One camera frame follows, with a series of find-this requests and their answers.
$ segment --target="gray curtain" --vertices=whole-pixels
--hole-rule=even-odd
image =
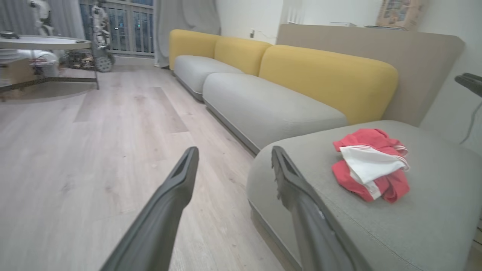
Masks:
[[[156,0],[154,3],[155,64],[169,65],[169,33],[185,29],[220,34],[215,0]]]
[[[56,35],[84,39],[79,0],[47,0],[52,10]],[[0,30],[21,35],[38,35],[27,0],[0,0]]]

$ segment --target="red clothing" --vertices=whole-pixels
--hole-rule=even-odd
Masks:
[[[380,129],[360,129],[353,134],[347,135],[340,141],[333,142],[336,151],[340,151],[340,147],[348,146],[367,146],[388,155],[396,156],[404,160],[403,156],[407,154],[407,148],[396,139],[390,138],[387,133]],[[389,203],[396,202],[410,190],[410,187],[402,169],[377,178],[373,182],[376,186],[367,186],[357,182],[352,178],[350,168],[345,160],[339,161],[332,166],[333,173],[338,183],[347,190],[360,195],[367,202],[373,201],[373,190],[378,189],[384,200]]]

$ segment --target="gray seat cushion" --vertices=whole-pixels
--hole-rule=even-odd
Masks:
[[[203,98],[252,143],[255,153],[284,138],[347,125],[340,111],[253,75],[211,74]]]
[[[202,85],[208,75],[215,72],[243,73],[241,70],[212,58],[195,55],[176,57],[174,74],[195,94],[202,95]]]
[[[367,203],[338,185],[332,142],[360,128],[380,128],[409,150],[411,190],[394,204]],[[326,202],[375,271],[461,271],[482,208],[482,158],[419,128],[394,121],[358,124],[285,139],[253,162],[247,195],[279,241],[299,261],[291,214],[276,199],[271,147],[282,146]]]

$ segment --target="yellow backrest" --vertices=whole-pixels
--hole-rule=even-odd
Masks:
[[[246,74],[258,76],[263,54],[271,46],[262,41],[221,37],[216,42],[214,59],[238,68]]]
[[[214,58],[214,47],[221,36],[175,29],[169,35],[169,69],[174,70],[178,55]]]
[[[385,62],[287,45],[266,50],[259,77],[339,110],[349,124],[381,119],[398,84]]]

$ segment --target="wall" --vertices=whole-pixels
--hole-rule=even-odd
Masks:
[[[221,35],[274,44],[278,33],[283,0],[216,0],[221,19]]]
[[[422,128],[454,142],[460,142],[465,137],[470,115],[482,102],[482,98],[454,81],[456,75],[464,72],[482,76],[482,32],[477,29],[482,26],[480,11],[480,0],[432,1],[419,29],[457,35],[466,43],[465,51],[455,63],[421,124]],[[482,155],[482,110],[476,118],[472,135],[464,146]]]
[[[304,0],[305,25],[353,23],[374,25],[382,0]]]

